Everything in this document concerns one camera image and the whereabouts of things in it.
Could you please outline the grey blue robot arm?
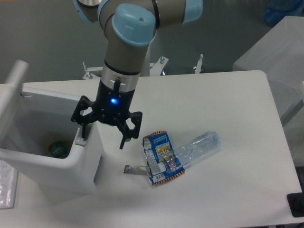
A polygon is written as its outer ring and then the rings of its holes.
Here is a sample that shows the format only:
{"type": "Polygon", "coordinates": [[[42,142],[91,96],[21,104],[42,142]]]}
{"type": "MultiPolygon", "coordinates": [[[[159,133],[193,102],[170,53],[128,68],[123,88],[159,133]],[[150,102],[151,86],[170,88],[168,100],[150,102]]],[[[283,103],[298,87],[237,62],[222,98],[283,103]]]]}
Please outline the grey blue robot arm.
{"type": "Polygon", "coordinates": [[[136,139],[143,114],[129,108],[148,47],[158,29],[197,20],[203,1],[76,0],[74,7],[84,22],[99,23],[108,45],[96,99],[82,96],[71,120],[116,126],[122,142],[136,139]]]}

